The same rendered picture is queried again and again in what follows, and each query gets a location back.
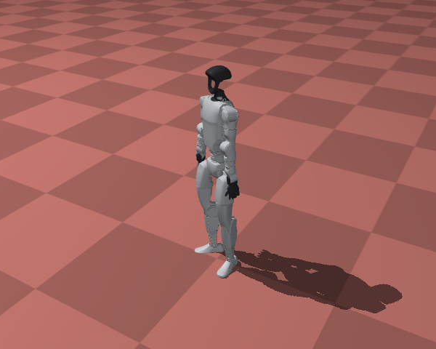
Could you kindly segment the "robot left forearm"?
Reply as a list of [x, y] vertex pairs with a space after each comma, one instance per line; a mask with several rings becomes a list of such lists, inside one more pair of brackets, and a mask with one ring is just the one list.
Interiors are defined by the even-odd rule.
[[226, 155], [224, 155], [225, 161], [225, 173], [230, 178], [230, 183], [237, 181], [236, 168], [235, 168], [235, 160], [236, 160], [236, 152], [234, 145], [229, 144], [225, 149]]

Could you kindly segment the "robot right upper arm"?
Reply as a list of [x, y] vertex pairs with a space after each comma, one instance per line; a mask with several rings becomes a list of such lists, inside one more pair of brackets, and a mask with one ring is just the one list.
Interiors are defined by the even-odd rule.
[[[207, 96], [208, 96], [208, 95], [200, 97], [201, 119], [202, 119], [203, 100], [204, 100], [205, 97], [207, 97]], [[197, 131], [199, 132], [199, 134], [203, 136], [203, 120], [202, 120], [202, 122], [201, 122], [200, 124], [197, 125], [196, 129], [197, 129]]]

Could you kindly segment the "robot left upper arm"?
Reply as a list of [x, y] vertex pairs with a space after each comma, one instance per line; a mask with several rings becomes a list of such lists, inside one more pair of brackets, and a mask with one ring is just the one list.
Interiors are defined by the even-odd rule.
[[224, 121], [224, 133], [226, 141], [221, 143], [219, 149], [221, 150], [221, 152], [225, 153], [225, 149], [229, 144], [232, 144], [235, 147], [236, 124], [238, 121], [237, 110], [230, 105], [223, 106], [222, 120]]

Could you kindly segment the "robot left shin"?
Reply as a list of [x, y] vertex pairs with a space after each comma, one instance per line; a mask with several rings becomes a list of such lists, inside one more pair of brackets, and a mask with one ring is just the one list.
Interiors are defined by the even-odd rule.
[[234, 248], [237, 239], [236, 225], [237, 220], [232, 218], [230, 229], [227, 230], [227, 228], [224, 226], [222, 226], [221, 229], [222, 245], [225, 248], [227, 261], [230, 260], [230, 263], [234, 260]]

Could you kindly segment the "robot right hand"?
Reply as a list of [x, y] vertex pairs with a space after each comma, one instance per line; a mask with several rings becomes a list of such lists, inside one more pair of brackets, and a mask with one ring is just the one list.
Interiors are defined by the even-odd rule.
[[202, 159], [201, 158], [201, 154], [199, 154], [199, 153], [197, 153], [196, 154], [196, 160], [198, 161], [198, 165], [199, 165], [199, 163], [201, 163], [202, 161], [204, 161], [205, 160], [205, 158], [206, 158], [206, 156], [204, 156], [204, 158]]

